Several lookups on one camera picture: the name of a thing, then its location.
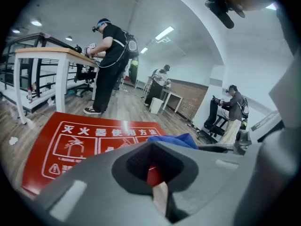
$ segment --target headband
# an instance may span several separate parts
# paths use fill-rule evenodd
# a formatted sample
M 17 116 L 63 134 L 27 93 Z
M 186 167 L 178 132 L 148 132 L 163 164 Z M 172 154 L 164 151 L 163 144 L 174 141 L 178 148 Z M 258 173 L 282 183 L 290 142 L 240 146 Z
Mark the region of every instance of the headband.
M 101 25 L 103 25 L 104 23 L 111 23 L 110 21 L 103 21 L 97 24 L 97 28 L 99 28 Z

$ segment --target black t-shirt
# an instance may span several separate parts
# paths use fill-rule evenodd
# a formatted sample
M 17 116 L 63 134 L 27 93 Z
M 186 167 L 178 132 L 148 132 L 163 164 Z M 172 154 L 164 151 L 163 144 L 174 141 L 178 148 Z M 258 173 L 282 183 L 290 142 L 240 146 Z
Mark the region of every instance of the black t-shirt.
M 108 26 L 104 28 L 103 39 L 107 37 L 112 37 L 113 39 L 120 41 L 124 45 L 126 44 L 125 33 L 115 25 L 108 24 Z M 122 54 L 123 50 L 124 47 L 122 47 L 116 41 L 113 41 L 112 46 L 108 50 L 106 50 L 106 55 L 105 58 L 101 61 L 101 66 L 108 66 L 116 62 Z

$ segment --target man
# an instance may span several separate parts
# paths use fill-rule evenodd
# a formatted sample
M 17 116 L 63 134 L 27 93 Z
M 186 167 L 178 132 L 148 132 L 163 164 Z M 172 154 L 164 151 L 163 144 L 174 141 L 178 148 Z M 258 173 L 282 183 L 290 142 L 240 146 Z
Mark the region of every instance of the man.
M 235 85 L 229 87 L 228 93 L 233 98 L 229 102 L 220 101 L 219 103 L 220 106 L 229 110 L 227 128 L 225 134 L 221 137 L 219 144 L 233 145 L 241 125 L 242 113 L 240 107 L 243 104 L 243 97 Z
M 126 45 L 125 33 L 119 27 L 104 18 L 98 22 L 96 30 L 103 35 L 103 41 L 96 48 L 87 49 L 86 53 L 103 60 L 96 80 L 95 101 L 93 106 L 84 109 L 84 113 L 90 115 L 100 115 L 106 111 L 114 85 L 129 60 L 128 52 L 122 46 Z
M 170 84 L 170 80 L 168 79 L 167 72 L 169 71 L 170 66 L 165 65 L 163 69 L 158 69 L 153 72 L 152 78 L 153 82 L 150 87 L 150 92 L 145 99 L 145 106 L 149 106 L 153 98 L 160 99 L 162 89 L 164 85 Z

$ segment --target wooden tabletop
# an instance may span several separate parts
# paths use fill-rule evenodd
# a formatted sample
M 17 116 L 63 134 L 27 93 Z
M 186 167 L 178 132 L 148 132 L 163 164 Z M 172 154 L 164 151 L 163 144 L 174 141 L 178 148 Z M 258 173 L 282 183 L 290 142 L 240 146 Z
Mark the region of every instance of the wooden tabletop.
M 26 53 L 26 52 L 60 52 L 60 53 L 67 53 L 73 56 L 79 57 L 81 59 L 87 60 L 93 64 L 96 62 L 90 58 L 87 58 L 83 54 L 80 54 L 70 48 L 52 48 L 52 47 L 39 47 L 39 48 L 20 48 L 15 51 L 16 53 Z
M 172 95 L 174 95 L 174 96 L 177 96 L 177 97 L 179 97 L 179 98 L 183 98 L 182 96 L 180 96 L 180 95 L 178 95 L 178 94 L 172 92 L 171 90 L 163 89 L 163 91 L 164 91 L 164 92 L 167 92 L 167 93 L 170 93 L 170 94 L 172 94 Z

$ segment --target warning icon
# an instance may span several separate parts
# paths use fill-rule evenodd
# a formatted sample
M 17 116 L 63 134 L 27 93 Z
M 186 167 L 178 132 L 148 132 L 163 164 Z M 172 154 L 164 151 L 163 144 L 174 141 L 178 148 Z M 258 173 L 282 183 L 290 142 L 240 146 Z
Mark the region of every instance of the warning icon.
M 50 168 L 49 168 L 49 172 L 52 174 L 56 174 L 56 175 L 60 175 L 61 171 L 58 167 L 58 165 L 56 163 L 54 163 Z

